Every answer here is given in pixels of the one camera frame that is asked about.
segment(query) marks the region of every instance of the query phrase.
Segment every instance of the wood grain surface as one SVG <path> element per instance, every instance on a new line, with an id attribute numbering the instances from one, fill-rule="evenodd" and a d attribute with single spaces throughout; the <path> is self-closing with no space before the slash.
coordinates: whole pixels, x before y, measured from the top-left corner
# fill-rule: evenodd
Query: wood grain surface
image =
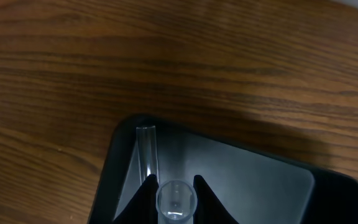
<path id="1" fill-rule="evenodd" d="M 86 223 L 150 113 L 358 180 L 358 10 L 328 0 L 0 0 L 0 223 Z"/>

